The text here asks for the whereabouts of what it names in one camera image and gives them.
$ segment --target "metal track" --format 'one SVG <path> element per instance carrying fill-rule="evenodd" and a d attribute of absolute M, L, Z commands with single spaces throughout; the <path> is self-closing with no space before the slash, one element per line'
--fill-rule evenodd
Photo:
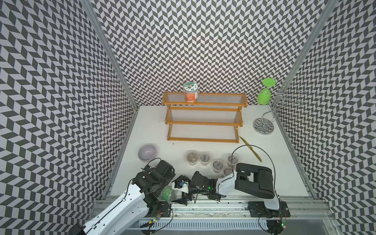
<path fill-rule="evenodd" d="M 93 210 L 87 220 L 102 212 L 109 206 L 114 198 L 106 200 L 98 200 L 95 202 Z M 194 220 L 194 219 L 234 219 L 249 220 L 250 213 L 247 209 L 249 201 L 261 201 L 261 198 L 252 196 L 231 196 L 216 202 L 209 200 L 204 195 L 199 195 L 196 204 L 188 202 L 188 206 L 180 204 L 172 204 L 174 215 L 178 219 Z M 287 203 L 291 217 L 288 219 L 315 219 L 327 220 L 334 219 L 329 206 L 324 200 L 315 200 L 311 197 L 281 197 L 282 201 Z"/>
<path fill-rule="evenodd" d="M 151 228 L 140 228 L 141 225 L 149 222 L 149 220 L 140 220 L 134 227 L 128 230 L 157 230 L 164 226 L 164 230 L 190 230 L 190 231 L 206 231 L 206 230 L 261 230 L 268 229 L 266 220 L 159 220 L 152 225 Z"/>

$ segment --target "orange label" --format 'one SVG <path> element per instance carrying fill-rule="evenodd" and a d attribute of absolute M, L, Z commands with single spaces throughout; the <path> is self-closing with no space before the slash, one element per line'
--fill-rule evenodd
<path fill-rule="evenodd" d="M 195 102 L 194 93 L 193 94 L 184 93 L 184 94 L 185 94 L 185 101 L 190 102 L 190 103 Z"/>

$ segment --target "jar lid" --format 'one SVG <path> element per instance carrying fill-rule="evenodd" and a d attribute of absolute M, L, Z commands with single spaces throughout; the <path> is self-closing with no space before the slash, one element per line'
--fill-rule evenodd
<path fill-rule="evenodd" d="M 223 173 L 225 176 L 228 176 L 229 174 L 231 174 L 233 171 L 233 169 L 231 167 L 226 167 L 224 170 L 223 170 Z"/>
<path fill-rule="evenodd" d="M 195 91 L 197 90 L 197 84 L 195 82 L 187 82 L 186 84 L 184 84 L 184 90 Z"/>
<path fill-rule="evenodd" d="M 199 158 L 199 155 L 195 152 L 189 152 L 187 154 L 187 160 L 188 162 L 195 162 Z"/>
<path fill-rule="evenodd" d="M 201 160 L 202 162 L 208 162 L 208 161 L 210 161 L 210 155 L 207 154 L 207 153 L 202 153 L 202 154 L 200 155 L 200 160 Z"/>
<path fill-rule="evenodd" d="M 229 162 L 231 164 L 237 164 L 238 163 L 238 158 L 232 155 L 232 162 L 231 162 L 231 156 L 229 156 Z"/>
<path fill-rule="evenodd" d="M 216 170 L 222 170 L 223 169 L 223 162 L 221 160 L 215 160 L 213 162 L 213 167 Z"/>
<path fill-rule="evenodd" d="M 262 80 L 262 83 L 266 87 L 272 87 L 276 84 L 276 81 L 274 79 L 268 77 L 268 78 L 265 78 L 264 80 Z"/>

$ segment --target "round metal base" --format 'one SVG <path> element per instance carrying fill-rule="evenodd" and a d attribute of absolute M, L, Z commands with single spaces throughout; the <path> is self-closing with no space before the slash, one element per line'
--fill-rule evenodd
<path fill-rule="evenodd" d="M 254 122 L 253 122 L 253 128 L 256 130 L 256 132 L 258 132 L 259 134 L 262 134 L 262 135 L 269 135 L 270 133 L 273 132 L 274 130 L 274 125 L 273 123 L 271 123 L 268 119 L 266 118 L 263 118 L 262 119 L 264 121 L 264 123 L 266 124 L 263 124 L 262 121 L 261 121 L 261 118 L 257 118 Z"/>

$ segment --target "plastic jar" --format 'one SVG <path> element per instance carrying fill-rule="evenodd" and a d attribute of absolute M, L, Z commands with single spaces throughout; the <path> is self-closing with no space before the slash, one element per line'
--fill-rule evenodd
<path fill-rule="evenodd" d="M 227 165 L 229 167 L 236 167 L 236 164 L 238 163 L 238 158 L 235 157 L 235 155 L 232 155 L 232 162 L 231 162 L 231 155 L 227 158 Z"/>
<path fill-rule="evenodd" d="M 224 164 L 222 160 L 217 159 L 213 162 L 213 170 L 215 173 L 220 173 L 223 170 L 223 167 Z"/>
<path fill-rule="evenodd" d="M 207 153 L 201 153 L 200 154 L 200 163 L 203 165 L 203 166 L 206 166 L 208 165 L 210 162 L 210 155 L 207 154 Z"/>
<path fill-rule="evenodd" d="M 183 86 L 185 101 L 193 103 L 199 95 L 199 87 L 195 82 L 187 82 Z"/>
<path fill-rule="evenodd" d="M 223 169 L 223 175 L 226 177 L 228 176 L 229 174 L 232 174 L 232 167 L 226 167 L 225 169 Z"/>
<path fill-rule="evenodd" d="M 167 201 L 167 203 L 170 204 L 173 200 L 176 199 L 176 192 L 177 190 L 173 190 L 171 186 L 167 185 L 166 187 L 164 187 L 158 198 Z"/>
<path fill-rule="evenodd" d="M 199 159 L 199 155 L 196 152 L 189 152 L 186 157 L 188 164 L 196 165 L 197 160 Z"/>

